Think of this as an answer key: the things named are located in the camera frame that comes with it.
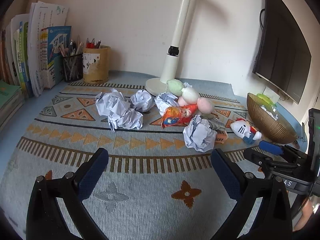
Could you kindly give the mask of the person's hand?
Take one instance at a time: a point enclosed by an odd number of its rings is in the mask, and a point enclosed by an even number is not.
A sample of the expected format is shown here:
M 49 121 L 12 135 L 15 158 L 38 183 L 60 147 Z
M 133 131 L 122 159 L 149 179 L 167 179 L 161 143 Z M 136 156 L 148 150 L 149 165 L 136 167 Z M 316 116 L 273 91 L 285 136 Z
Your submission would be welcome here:
M 304 205 L 304 207 L 302 208 L 302 216 L 294 226 L 293 231 L 301 230 L 310 219 L 312 213 L 313 213 L 313 205 L 312 205 L 312 202 L 308 200 Z

